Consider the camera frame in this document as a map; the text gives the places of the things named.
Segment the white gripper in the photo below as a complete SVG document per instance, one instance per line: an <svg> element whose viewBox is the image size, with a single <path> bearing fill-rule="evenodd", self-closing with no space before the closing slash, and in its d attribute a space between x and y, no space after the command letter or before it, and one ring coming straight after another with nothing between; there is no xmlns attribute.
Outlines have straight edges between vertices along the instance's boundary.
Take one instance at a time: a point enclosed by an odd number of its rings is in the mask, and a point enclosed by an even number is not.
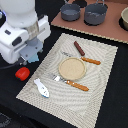
<svg viewBox="0 0 128 128"><path fill-rule="evenodd" d="M11 27L5 22L0 28L0 54L9 63L19 58L28 61L43 49L43 42L51 34L48 16L44 15L29 30Z"/></svg>

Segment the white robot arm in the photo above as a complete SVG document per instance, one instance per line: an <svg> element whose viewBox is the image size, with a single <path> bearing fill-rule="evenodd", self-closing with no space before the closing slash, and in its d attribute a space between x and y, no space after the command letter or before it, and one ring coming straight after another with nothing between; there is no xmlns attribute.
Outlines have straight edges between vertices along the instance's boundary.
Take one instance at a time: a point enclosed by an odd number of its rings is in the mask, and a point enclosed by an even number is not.
<svg viewBox="0 0 128 128"><path fill-rule="evenodd" d="M35 11L35 0L0 0L6 21L0 27L0 54L14 64L20 58L32 62L43 50L43 42L51 34L48 16L41 19Z"/></svg>

